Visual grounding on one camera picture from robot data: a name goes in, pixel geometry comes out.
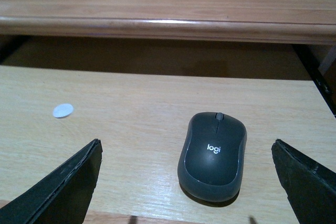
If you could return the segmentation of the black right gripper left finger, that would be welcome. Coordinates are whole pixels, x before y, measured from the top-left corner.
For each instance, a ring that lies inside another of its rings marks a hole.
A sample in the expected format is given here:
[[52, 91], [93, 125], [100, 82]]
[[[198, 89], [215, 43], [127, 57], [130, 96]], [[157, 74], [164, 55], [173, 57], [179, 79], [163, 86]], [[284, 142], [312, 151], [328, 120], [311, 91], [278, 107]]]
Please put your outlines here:
[[1, 208], [1, 223], [83, 223], [102, 161], [95, 139]]

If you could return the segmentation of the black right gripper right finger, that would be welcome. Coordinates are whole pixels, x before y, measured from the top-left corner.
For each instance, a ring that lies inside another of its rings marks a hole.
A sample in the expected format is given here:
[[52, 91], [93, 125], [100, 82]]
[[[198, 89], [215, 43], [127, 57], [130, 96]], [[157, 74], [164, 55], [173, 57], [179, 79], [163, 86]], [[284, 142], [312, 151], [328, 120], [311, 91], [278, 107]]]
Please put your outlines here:
[[299, 223], [335, 223], [335, 172], [281, 139], [273, 143], [271, 152]]

